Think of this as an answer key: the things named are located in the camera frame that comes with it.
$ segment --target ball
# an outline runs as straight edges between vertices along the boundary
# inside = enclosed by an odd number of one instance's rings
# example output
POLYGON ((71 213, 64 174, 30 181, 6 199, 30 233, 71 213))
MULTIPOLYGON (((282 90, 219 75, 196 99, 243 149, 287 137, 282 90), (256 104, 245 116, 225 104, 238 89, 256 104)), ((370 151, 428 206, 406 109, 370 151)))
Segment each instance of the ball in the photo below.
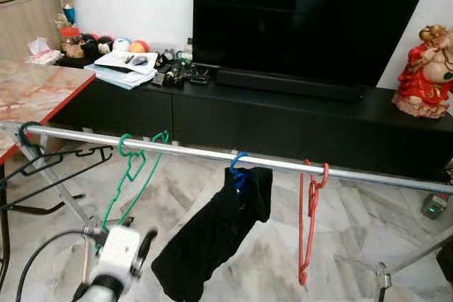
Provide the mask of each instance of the ball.
POLYGON ((129 52, 145 53, 149 52, 148 44, 143 40, 135 40, 129 47, 129 52))
POLYGON ((128 51, 130 47, 130 41, 127 38, 118 38, 113 43, 113 49, 115 51, 128 51))

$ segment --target green hanger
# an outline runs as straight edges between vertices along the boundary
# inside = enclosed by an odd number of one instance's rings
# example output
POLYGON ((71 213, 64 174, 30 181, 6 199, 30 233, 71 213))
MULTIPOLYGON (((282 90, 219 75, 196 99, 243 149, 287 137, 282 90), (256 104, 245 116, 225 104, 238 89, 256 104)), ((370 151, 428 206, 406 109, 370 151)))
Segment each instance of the green hanger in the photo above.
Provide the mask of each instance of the green hanger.
MULTIPOLYGON (((118 186, 116 187, 115 196, 113 196, 112 200, 110 201, 110 203, 109 203, 109 205, 107 207, 107 210, 105 211, 104 218, 103 218, 103 221, 102 221, 102 226, 101 226, 101 228, 104 229, 104 230, 107 230, 108 216, 110 215, 110 211, 112 210, 114 203, 118 200, 118 197, 121 194, 121 189, 122 189, 122 186, 123 186, 126 178, 130 182, 134 182, 134 180, 138 177, 138 175, 140 174, 140 172, 142 171, 144 165, 147 162, 147 157, 145 156, 143 150, 141 150, 139 152, 124 152, 123 151, 123 149, 122 149, 123 143, 128 138, 131 138, 131 135, 130 134, 124 134, 124 135, 122 135, 122 137, 120 138, 120 141, 118 143, 118 152, 119 152, 119 154, 121 156, 123 156, 123 157, 127 157, 127 169, 126 169, 124 175, 121 177, 121 180, 118 183, 118 186), (140 166, 137 169, 137 171, 135 172, 135 174, 131 175, 130 174, 130 170, 132 168, 132 159, 134 157, 141 157, 142 158, 142 162, 140 163, 140 166)), ((155 142, 158 139, 161 139, 163 143, 167 144, 168 143, 168 138, 169 138, 168 132, 164 131, 164 132, 161 132, 161 133, 157 134, 156 136, 154 136, 152 141, 155 142)), ((132 202, 126 208, 125 212, 122 214, 120 220, 117 223, 118 225, 122 224, 122 222, 127 218, 127 215, 129 215, 129 213, 132 210, 132 208, 134 207, 134 205, 137 203, 137 201, 143 195, 145 189, 147 188, 147 185, 149 184, 149 181, 152 179, 153 174, 154 174, 154 172, 157 169, 157 165, 159 164, 159 161, 161 160, 161 157, 162 157, 162 153, 160 153, 157 156, 156 162, 154 163, 154 166, 153 166, 153 168, 152 168, 147 180, 143 184, 143 186, 142 186, 141 190, 139 191, 139 193, 137 194, 137 196, 132 200, 132 202)))

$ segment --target red hanger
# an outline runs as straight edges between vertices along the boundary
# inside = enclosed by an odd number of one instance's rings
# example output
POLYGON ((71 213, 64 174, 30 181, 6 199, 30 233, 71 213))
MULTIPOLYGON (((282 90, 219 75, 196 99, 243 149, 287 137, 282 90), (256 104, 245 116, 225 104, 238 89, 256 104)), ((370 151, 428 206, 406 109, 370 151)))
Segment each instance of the red hanger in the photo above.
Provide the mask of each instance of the red hanger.
MULTIPOLYGON (((311 165, 310 161, 305 160, 304 164, 311 165)), ((316 220, 316 208, 318 206, 319 199, 319 189, 322 189, 328 179, 328 164, 324 163, 324 175, 321 183, 316 181, 314 175, 310 175, 310 186, 309 186, 309 217, 310 217, 310 230, 309 230, 309 239, 306 244, 306 254, 304 260, 304 174, 300 174, 299 181, 299 283, 301 286, 305 285, 306 282, 306 272, 305 269, 310 264, 311 257, 311 246, 313 245, 313 234, 314 234, 314 224, 316 220)))

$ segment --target orange ball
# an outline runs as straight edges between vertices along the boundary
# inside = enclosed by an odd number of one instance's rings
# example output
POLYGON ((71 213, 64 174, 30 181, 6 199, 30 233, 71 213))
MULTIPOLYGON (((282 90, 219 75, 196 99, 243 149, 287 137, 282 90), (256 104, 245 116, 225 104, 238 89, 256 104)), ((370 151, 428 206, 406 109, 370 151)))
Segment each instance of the orange ball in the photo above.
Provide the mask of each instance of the orange ball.
POLYGON ((143 40, 136 40, 129 46, 129 52, 145 53, 149 52, 149 47, 143 40))

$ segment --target stacked papers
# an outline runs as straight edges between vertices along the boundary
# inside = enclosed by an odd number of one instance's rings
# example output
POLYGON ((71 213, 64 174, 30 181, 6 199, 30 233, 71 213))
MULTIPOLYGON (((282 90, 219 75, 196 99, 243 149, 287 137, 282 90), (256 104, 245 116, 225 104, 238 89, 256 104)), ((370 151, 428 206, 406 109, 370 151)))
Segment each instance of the stacked papers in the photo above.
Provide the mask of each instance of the stacked papers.
POLYGON ((157 60, 157 53, 132 53, 125 51, 112 51, 105 56, 102 56, 94 62, 94 64, 85 66, 85 69, 92 70, 96 73, 96 78, 106 81, 110 84, 130 90, 145 81, 150 81, 157 74, 154 65, 157 60), (131 62, 125 63, 128 56, 146 57, 148 63, 146 65, 132 65, 131 62), (105 66, 120 67, 129 69, 130 72, 124 73, 109 69, 105 66))
POLYGON ((106 67, 98 66, 95 64, 86 65, 85 69, 92 70, 96 73, 96 78, 106 81, 107 83, 119 86, 121 88, 125 88, 126 90, 130 90, 135 86, 138 86, 145 81, 150 81, 154 78, 157 74, 155 69, 152 69, 151 72, 148 74, 140 74, 135 71, 131 71, 128 74, 125 74, 120 71, 108 69, 106 67))

